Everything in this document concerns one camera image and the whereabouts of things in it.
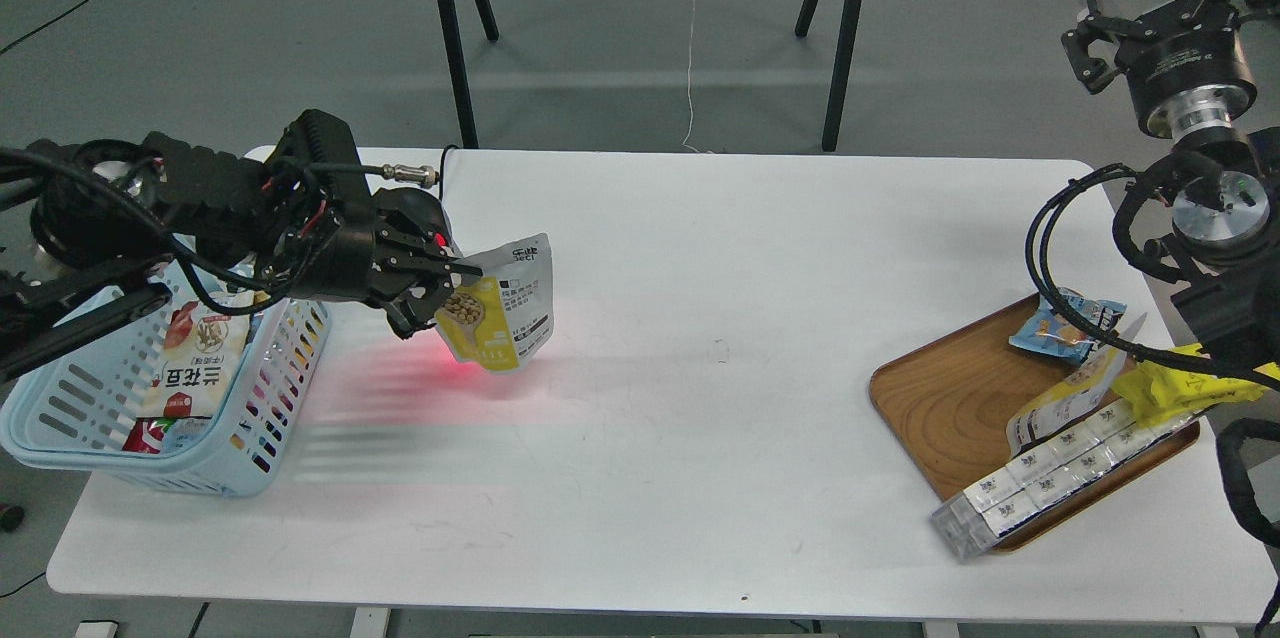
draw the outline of blue snack bag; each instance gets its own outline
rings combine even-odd
[[[1076,313],[1103,331],[1112,329],[1128,307],[1125,304],[1115,301],[1088,300],[1068,288],[1060,288],[1060,291]],[[1053,306],[1044,300],[1044,296],[1041,296],[1038,309],[1018,333],[1010,336],[1009,345],[1080,365],[1097,342],[1055,313]]]

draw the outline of blue plastic basket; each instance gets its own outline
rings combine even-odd
[[[189,292],[170,266],[164,282]],[[109,288],[78,313],[114,300]],[[160,363],[168,310],[22,377],[0,407],[0,446],[33,468],[101,470],[160,491],[251,496],[266,488],[284,452],[329,336],[314,301],[266,310],[209,429],[172,454],[122,451]]]

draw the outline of brown wooden tray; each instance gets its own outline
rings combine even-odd
[[[882,365],[872,375],[876,410],[943,501],[1009,461],[1005,424],[1029,400],[1071,373],[1064,361],[1009,345],[1036,311],[1037,296]],[[1107,393],[1103,404],[1116,400]],[[1199,421],[1125,461],[1102,479],[1029,520],[995,548],[1012,551],[1199,437]]]

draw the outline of yellow snack bag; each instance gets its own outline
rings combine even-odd
[[[552,249],[547,233],[467,258],[484,270],[435,311],[436,331],[458,363],[507,373],[550,338]]]
[[[1174,352],[1183,355],[1201,355],[1199,351],[1199,343],[1174,348]],[[1280,368],[1274,363],[1262,365],[1258,372],[1280,378]],[[1138,425],[1143,428],[1160,425],[1184,413],[1199,413],[1217,404],[1256,401],[1266,392],[1262,386],[1248,380],[1188,373],[1149,361],[1139,363],[1137,370],[1116,378],[1111,389],[1129,401]]]

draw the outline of white table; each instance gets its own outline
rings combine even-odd
[[[438,151],[365,151],[434,163]],[[545,231],[552,342],[488,375],[383,315],[337,328],[248,500],[95,475],[60,592],[380,606],[1244,624],[1275,583],[1188,451],[1011,555],[961,565],[873,410],[878,365],[1032,292],[1068,161],[466,151],[463,250]],[[1056,273],[1156,318],[1085,196]],[[1160,320],[1140,339],[1167,345]]]

